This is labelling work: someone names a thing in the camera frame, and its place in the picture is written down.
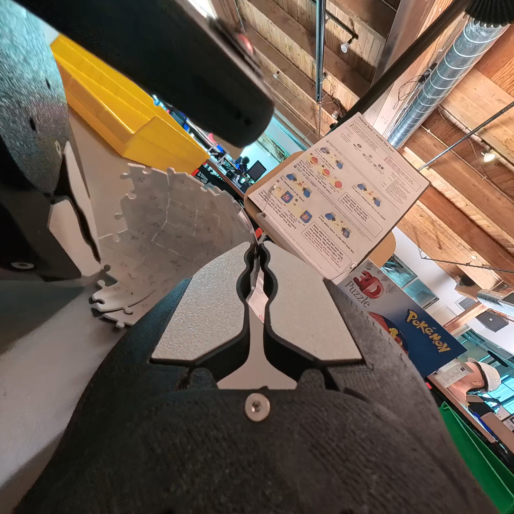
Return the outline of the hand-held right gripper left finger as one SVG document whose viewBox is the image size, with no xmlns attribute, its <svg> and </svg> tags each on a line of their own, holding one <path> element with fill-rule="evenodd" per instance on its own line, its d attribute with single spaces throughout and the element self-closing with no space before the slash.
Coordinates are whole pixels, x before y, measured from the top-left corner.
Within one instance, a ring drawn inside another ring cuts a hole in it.
<svg viewBox="0 0 514 514">
<path fill-rule="evenodd" d="M 256 244 L 243 242 L 189 281 L 151 355 L 157 364 L 205 368 L 215 381 L 239 369 L 250 351 L 247 297 Z"/>
</svg>

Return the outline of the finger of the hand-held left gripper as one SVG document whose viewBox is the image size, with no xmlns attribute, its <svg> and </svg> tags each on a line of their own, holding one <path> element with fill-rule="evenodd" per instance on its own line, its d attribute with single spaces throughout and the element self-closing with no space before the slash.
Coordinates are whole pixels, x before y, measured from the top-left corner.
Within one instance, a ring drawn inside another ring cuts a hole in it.
<svg viewBox="0 0 514 514">
<path fill-rule="evenodd" d="M 55 197 L 55 203 L 66 198 L 71 201 L 79 217 L 82 234 L 91 245 L 94 256 L 100 262 L 98 231 L 93 215 L 92 202 L 81 167 L 77 162 L 74 149 L 69 141 L 64 146 L 62 165 L 59 187 L 64 193 L 61 196 Z"/>
<path fill-rule="evenodd" d="M 99 273 L 100 263 L 82 234 L 79 217 L 69 199 L 50 207 L 48 228 L 82 277 L 89 278 Z"/>
</svg>

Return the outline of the black track light bar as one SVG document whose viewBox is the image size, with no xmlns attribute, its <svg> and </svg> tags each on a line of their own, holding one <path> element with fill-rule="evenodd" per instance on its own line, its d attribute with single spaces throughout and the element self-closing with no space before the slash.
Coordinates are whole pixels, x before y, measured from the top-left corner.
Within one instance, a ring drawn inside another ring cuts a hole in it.
<svg viewBox="0 0 514 514">
<path fill-rule="evenodd" d="M 334 14 L 332 14 L 329 11 L 326 11 L 325 18 L 330 19 L 339 28 L 341 28 L 342 30 L 347 32 L 350 35 L 350 38 L 352 39 L 352 41 L 358 40 L 359 35 L 357 35 L 353 29 L 351 29 L 347 24 L 345 24 L 343 21 L 341 21 L 339 18 L 337 18 Z"/>
</svg>

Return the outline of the grey metal beam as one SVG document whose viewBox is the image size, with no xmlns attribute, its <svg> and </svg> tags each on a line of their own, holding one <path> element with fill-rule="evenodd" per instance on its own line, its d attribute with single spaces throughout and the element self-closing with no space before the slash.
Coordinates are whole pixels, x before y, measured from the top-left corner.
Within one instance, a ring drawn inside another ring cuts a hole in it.
<svg viewBox="0 0 514 514">
<path fill-rule="evenodd" d="M 372 80 L 373 85 L 450 4 L 451 1 L 399 2 L 395 19 Z M 418 76 L 425 71 L 436 48 L 442 44 L 442 39 L 444 39 L 443 35 L 432 43 L 367 111 L 365 117 L 373 124 L 377 132 L 386 133 L 405 102 L 402 100 L 403 96 L 409 96 L 418 81 Z"/>
</svg>

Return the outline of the yellow plastic bin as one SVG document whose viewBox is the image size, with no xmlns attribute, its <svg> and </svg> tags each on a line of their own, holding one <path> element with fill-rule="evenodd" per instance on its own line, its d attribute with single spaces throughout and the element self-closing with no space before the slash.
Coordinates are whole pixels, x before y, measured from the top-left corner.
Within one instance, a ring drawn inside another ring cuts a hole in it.
<svg viewBox="0 0 514 514">
<path fill-rule="evenodd" d="M 64 35 L 50 45 L 68 105 L 120 156 L 192 174 L 205 149 L 151 96 Z"/>
</svg>

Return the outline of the rectangular vent duct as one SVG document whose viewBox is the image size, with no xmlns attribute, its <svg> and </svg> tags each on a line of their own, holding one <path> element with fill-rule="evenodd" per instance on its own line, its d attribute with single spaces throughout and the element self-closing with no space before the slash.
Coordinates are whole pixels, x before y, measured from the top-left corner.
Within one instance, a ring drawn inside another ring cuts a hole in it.
<svg viewBox="0 0 514 514">
<path fill-rule="evenodd" d="M 477 299 L 488 308 L 513 318 L 513 292 L 504 294 L 481 289 L 477 293 Z"/>
</svg>

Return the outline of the mannequin with white helmet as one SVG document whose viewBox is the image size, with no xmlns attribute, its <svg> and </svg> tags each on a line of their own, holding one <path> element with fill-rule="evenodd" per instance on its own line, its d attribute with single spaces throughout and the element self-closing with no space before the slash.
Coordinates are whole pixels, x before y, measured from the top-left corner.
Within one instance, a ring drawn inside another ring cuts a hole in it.
<svg viewBox="0 0 514 514">
<path fill-rule="evenodd" d="M 449 391 L 457 404 L 469 410 L 467 397 L 472 393 L 485 394 L 501 385 L 501 376 L 493 366 L 468 358 L 466 362 L 455 361 L 433 374 L 436 381 Z"/>
</svg>

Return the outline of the thin black ceiling rod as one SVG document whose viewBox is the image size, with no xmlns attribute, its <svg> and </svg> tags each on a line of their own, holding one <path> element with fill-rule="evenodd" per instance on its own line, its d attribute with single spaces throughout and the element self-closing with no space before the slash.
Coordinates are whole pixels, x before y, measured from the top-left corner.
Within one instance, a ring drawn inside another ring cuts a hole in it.
<svg viewBox="0 0 514 514">
<path fill-rule="evenodd" d="M 510 269 L 510 268 L 499 268 L 499 267 L 495 267 L 495 266 L 491 266 L 491 265 L 486 265 L 486 264 L 482 263 L 481 261 L 478 264 L 478 262 L 479 262 L 478 259 L 476 259 L 476 263 L 474 263 L 473 260 L 471 260 L 470 262 L 463 262 L 463 263 L 461 263 L 461 262 L 456 262 L 454 260 L 445 260 L 445 259 L 431 258 L 420 247 L 416 246 L 416 249 L 417 249 L 417 251 L 419 253 L 420 259 L 426 260 L 428 262 L 433 262 L 433 263 L 435 263 L 437 265 L 444 264 L 444 265 L 448 265 L 448 266 L 465 268 L 465 271 L 469 271 L 470 269 L 480 270 L 480 271 L 487 271 L 489 273 L 494 273 L 495 275 L 498 275 L 498 276 L 500 276 L 501 274 L 513 275 L 513 269 Z"/>
<path fill-rule="evenodd" d="M 481 123 L 480 125 L 478 125 L 477 127 L 475 127 L 474 129 L 470 130 L 469 132 L 467 132 L 462 138 L 460 138 L 457 142 L 455 142 L 453 145 L 449 146 L 448 148 L 446 148 L 444 151 L 440 152 L 438 155 L 436 155 L 434 158 L 432 158 L 431 160 L 429 160 L 427 163 L 423 164 L 421 167 L 419 167 L 417 169 L 417 171 L 421 171 L 425 168 L 428 168 L 431 164 L 433 164 L 436 160 L 438 160 L 439 158 L 441 158 L 442 156 L 444 156 L 445 154 L 447 154 L 448 152 L 451 152 L 453 151 L 453 149 L 455 147 L 457 147 L 458 145 L 460 145 L 462 142 L 464 142 L 465 140 L 471 138 L 471 136 L 477 134 L 477 132 L 481 131 L 482 129 L 484 129 L 487 125 L 489 125 L 490 123 L 492 123 L 493 121 L 495 121 L 496 119 L 498 119 L 499 117 L 503 116 L 505 113 L 507 113 L 508 111 L 510 111 L 511 109 L 513 108 L 513 101 L 506 105 L 505 107 L 503 107 L 502 109 L 500 109 L 498 112 L 496 112 L 493 116 L 489 117 L 487 120 L 485 120 L 483 123 Z"/>
</svg>

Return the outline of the blue puzzle box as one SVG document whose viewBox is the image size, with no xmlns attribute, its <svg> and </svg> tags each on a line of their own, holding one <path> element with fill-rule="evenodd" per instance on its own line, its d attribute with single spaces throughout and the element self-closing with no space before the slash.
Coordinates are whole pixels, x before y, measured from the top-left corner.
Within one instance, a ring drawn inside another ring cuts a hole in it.
<svg viewBox="0 0 514 514">
<path fill-rule="evenodd" d="M 334 282 L 389 333 L 422 377 L 466 353 L 463 344 L 370 260 Z"/>
</svg>

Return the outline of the black slanted pole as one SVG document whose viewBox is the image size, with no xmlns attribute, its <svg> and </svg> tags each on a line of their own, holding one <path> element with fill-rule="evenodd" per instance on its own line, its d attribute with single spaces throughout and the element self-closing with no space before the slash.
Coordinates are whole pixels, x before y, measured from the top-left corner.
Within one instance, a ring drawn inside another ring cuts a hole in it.
<svg viewBox="0 0 514 514">
<path fill-rule="evenodd" d="M 472 1 L 453 1 L 395 62 L 391 64 L 354 106 L 338 120 L 334 128 L 339 127 L 356 114 L 364 114 L 367 112 L 471 3 Z"/>
</svg>

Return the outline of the teal hanging rail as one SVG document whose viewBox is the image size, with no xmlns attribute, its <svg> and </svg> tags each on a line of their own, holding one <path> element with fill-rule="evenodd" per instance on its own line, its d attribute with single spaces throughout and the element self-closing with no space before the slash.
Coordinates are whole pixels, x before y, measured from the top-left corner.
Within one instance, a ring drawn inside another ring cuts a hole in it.
<svg viewBox="0 0 514 514">
<path fill-rule="evenodd" d="M 316 1 L 316 102 L 323 100 L 326 1 Z"/>
</svg>

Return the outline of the black wall speaker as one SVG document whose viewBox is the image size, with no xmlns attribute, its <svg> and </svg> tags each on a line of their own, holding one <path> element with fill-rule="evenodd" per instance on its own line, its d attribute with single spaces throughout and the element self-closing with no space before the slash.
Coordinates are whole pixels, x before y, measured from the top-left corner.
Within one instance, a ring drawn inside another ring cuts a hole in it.
<svg viewBox="0 0 514 514">
<path fill-rule="evenodd" d="M 492 332 L 498 332 L 509 325 L 509 320 L 492 310 L 481 312 L 476 320 Z"/>
</svg>

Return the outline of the grey partial puzzle ball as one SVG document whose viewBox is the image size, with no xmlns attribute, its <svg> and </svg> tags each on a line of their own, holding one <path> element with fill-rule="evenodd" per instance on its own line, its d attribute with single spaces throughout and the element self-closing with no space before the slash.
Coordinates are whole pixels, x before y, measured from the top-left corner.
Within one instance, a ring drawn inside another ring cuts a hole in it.
<svg viewBox="0 0 514 514">
<path fill-rule="evenodd" d="M 117 328 L 133 326 L 218 256 L 257 241 L 241 204 L 217 186 L 132 163 L 120 178 L 132 182 L 120 200 L 125 229 L 99 237 L 108 269 L 92 295 L 92 309 Z"/>
</svg>

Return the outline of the green plastic bin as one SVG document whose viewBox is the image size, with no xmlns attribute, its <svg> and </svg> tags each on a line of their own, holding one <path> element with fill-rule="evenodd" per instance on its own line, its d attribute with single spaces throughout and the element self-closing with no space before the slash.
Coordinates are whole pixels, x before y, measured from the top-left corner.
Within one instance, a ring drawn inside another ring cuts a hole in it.
<svg viewBox="0 0 514 514">
<path fill-rule="evenodd" d="M 439 407 L 453 443 L 499 513 L 513 513 L 513 474 L 477 434 L 443 402 Z"/>
</svg>

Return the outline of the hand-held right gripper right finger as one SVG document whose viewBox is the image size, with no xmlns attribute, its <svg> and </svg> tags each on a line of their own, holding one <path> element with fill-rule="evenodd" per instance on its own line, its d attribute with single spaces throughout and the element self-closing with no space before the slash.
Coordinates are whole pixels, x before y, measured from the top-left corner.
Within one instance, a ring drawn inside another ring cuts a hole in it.
<svg viewBox="0 0 514 514">
<path fill-rule="evenodd" d="M 322 275 L 276 244 L 260 244 L 265 306 L 263 348 L 294 381 L 308 369 L 362 364 L 363 356 Z"/>
</svg>

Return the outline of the black pleated shade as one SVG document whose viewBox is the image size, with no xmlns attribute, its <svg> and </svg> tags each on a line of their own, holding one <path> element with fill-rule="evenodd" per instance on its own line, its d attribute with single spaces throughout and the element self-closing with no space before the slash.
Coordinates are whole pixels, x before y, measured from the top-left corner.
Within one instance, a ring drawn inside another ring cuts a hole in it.
<svg viewBox="0 0 514 514">
<path fill-rule="evenodd" d="M 513 1 L 471 1 L 465 13 L 486 27 L 513 24 Z"/>
</svg>

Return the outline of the silver spiral air duct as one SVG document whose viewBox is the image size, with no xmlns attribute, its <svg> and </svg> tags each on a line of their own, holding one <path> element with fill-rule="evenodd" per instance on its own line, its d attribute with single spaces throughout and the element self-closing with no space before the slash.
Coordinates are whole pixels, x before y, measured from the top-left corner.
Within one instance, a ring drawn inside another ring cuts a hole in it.
<svg viewBox="0 0 514 514">
<path fill-rule="evenodd" d="M 392 127 L 391 146 L 399 148 L 408 140 L 508 26 L 486 25 L 473 18 L 464 24 Z"/>
</svg>

